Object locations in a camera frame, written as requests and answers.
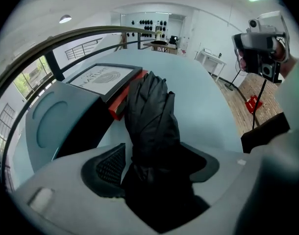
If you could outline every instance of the picture frame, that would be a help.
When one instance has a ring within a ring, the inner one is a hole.
[[[72,77],[66,83],[98,94],[109,105],[142,70],[143,68],[139,66],[95,63]]]

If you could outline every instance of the curved railing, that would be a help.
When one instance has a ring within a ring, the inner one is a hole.
[[[63,72],[67,71],[74,65],[78,64],[79,62],[92,57],[96,54],[99,54],[103,51],[113,49],[120,46],[127,46],[129,44],[138,43],[138,49],[141,49],[141,42],[144,41],[152,41],[154,39],[146,39],[141,40],[141,33],[146,34],[155,34],[152,31],[133,28],[133,27],[124,27],[124,26],[94,26],[94,27],[88,27],[88,28],[81,28],[76,29],[72,31],[68,31],[65,33],[62,33],[60,35],[49,37],[47,40],[39,43],[38,45],[32,47],[27,52],[23,53],[20,57],[18,57],[13,63],[11,63],[6,70],[1,74],[0,76],[0,99],[5,92],[5,90],[8,88],[8,86],[14,81],[14,79],[32,62],[34,62],[37,58],[48,55],[51,53],[51,56],[53,57],[52,50],[62,46],[66,43],[69,43],[71,41],[81,39],[88,36],[93,35],[100,35],[100,34],[106,34],[106,33],[127,33],[127,32],[136,32],[138,34],[138,40],[132,41],[132,42],[126,42],[126,43],[120,43],[117,45],[112,45],[103,49],[99,49],[97,51],[91,52],[81,58],[76,59],[72,63],[68,64],[64,68],[59,68],[59,72],[62,74]],[[24,107],[21,109],[21,111],[18,113],[16,119],[13,122],[13,125],[10,129],[10,132],[8,134],[8,138],[6,140],[4,149],[3,149],[3,155],[2,155],[2,161],[1,161],[1,168],[0,168],[0,179],[2,184],[5,186],[5,166],[6,166],[6,158],[7,158],[7,152],[9,149],[9,145],[11,142],[11,139],[13,138],[14,132],[22,119],[23,115],[25,114],[26,110],[30,107],[31,103],[34,101],[34,99],[38,96],[38,94],[54,79],[57,79],[57,74],[52,70],[53,76],[48,78],[33,94],[32,96],[27,100]]]

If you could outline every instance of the red object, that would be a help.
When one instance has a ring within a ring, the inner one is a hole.
[[[255,104],[256,104],[256,102],[257,102],[257,96],[256,96],[256,95],[252,95],[252,96],[245,102],[246,107],[247,107],[248,111],[249,111],[251,114],[253,114],[253,112],[254,112],[254,108],[255,108]],[[257,110],[259,107],[261,107],[262,104],[263,104],[263,103],[262,103],[261,101],[259,101],[258,104],[257,104],[257,108],[256,108],[256,110]]]
[[[139,79],[148,73],[147,70],[141,71],[133,80]],[[114,100],[114,102],[108,107],[108,110],[115,120],[121,120],[125,114],[126,97],[129,92],[129,85],[122,91],[122,93]]]

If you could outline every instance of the light stand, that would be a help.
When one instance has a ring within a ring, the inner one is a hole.
[[[241,71],[241,70],[238,71],[237,75],[236,75],[235,78],[232,80],[232,82],[230,82],[229,85],[228,85],[227,83],[224,84],[229,90],[233,91],[233,86],[232,86],[232,84],[233,84],[233,82],[236,80],[236,78],[237,78],[237,76],[239,75],[240,71]]]

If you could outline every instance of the computer monitor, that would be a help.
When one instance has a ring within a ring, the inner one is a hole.
[[[171,36],[169,43],[174,44],[176,43],[178,37],[177,36]]]

